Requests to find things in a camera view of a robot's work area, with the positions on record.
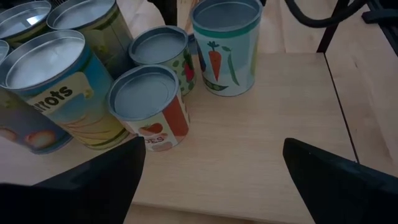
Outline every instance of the carrot illustration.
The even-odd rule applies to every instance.
[[[226,52],[229,52],[229,55],[228,55],[228,67],[229,67],[229,72],[231,72],[232,81],[234,81],[235,84],[239,85],[238,79],[236,78],[234,65],[232,63],[232,49],[230,49],[228,47],[224,47],[224,46],[222,46],[222,48]]]
[[[214,77],[216,81],[218,81],[218,76],[220,75],[220,67],[221,67],[221,54],[215,50],[216,47],[220,45],[216,44],[216,42],[209,41],[207,43],[211,47],[211,51],[209,51],[209,58],[211,62],[211,66],[213,67]]]

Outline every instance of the metal lid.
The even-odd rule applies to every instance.
[[[51,11],[47,1],[34,1],[18,5],[0,14],[0,39],[20,34],[44,21]]]
[[[143,65],[115,81],[108,94],[108,107],[121,120],[140,121],[163,111],[178,88],[178,78],[171,69]]]
[[[7,57],[10,52],[10,46],[4,40],[0,40],[0,63]]]
[[[102,18],[115,0],[68,0],[56,7],[47,19],[52,29],[79,29]]]
[[[261,16],[259,0],[206,0],[191,11],[193,25],[215,32],[229,32],[246,27]]]
[[[188,34],[175,26],[160,26],[139,35],[129,46],[138,64],[157,64],[180,55],[188,45]]]
[[[0,85],[23,89],[51,80],[76,62],[84,46],[83,34],[74,30],[36,37],[11,52],[0,64]]]

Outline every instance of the tomato illustration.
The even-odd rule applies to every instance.
[[[165,151],[165,150],[171,149],[172,147],[173,147],[173,144],[171,142],[165,142],[163,144],[152,146],[152,149],[156,152],[160,152],[160,151]]]
[[[0,136],[3,136],[10,141],[17,140],[17,134],[8,128],[0,128]]]
[[[163,131],[163,126],[160,123],[155,123],[152,125],[147,125],[145,127],[138,129],[139,133],[143,136],[152,136],[154,134],[159,134]]]
[[[43,149],[46,147],[51,146],[54,144],[54,142],[57,140],[55,133],[53,131],[39,131],[36,133],[32,133],[27,135],[24,138],[24,141],[37,148],[37,149]]]
[[[193,77],[195,76],[195,72],[193,71],[193,69],[190,68],[188,63],[185,64],[184,70],[187,82],[191,82],[193,80]]]

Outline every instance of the toy food can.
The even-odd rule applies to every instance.
[[[192,9],[210,92],[236,96],[253,86],[261,13],[258,0],[205,0]]]
[[[189,52],[191,53],[192,56],[195,76],[201,77],[202,72],[205,71],[204,68],[202,67],[203,56],[201,54],[199,55],[200,49],[198,48],[197,40],[195,39],[195,36],[193,34],[190,34],[188,36],[188,47],[189,47]]]
[[[36,37],[0,65],[3,88],[92,149],[111,148],[129,134],[106,107],[112,81],[83,34],[74,30]]]
[[[108,108],[147,149],[164,151],[188,134],[189,116],[178,78],[163,65],[143,65],[119,77],[108,94]]]
[[[0,62],[9,52],[7,42],[0,40]],[[3,88],[0,88],[0,136],[35,154],[56,151],[72,139],[62,128]]]
[[[114,79],[133,67],[127,53],[132,36],[116,0],[68,0],[49,14],[47,24],[81,32]]]
[[[196,83],[195,70],[188,47],[188,34],[175,26],[160,26],[143,32],[129,48],[136,65],[159,64],[172,69],[178,77],[183,96]]]
[[[49,2],[32,1],[0,13],[0,39],[17,48],[28,40],[48,32],[45,20],[50,11]]]

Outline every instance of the red apple illustration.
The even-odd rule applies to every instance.
[[[143,136],[152,136],[154,134],[159,134],[163,131],[163,126],[160,123],[155,123],[152,125],[147,125],[145,127],[138,129],[139,133]]]

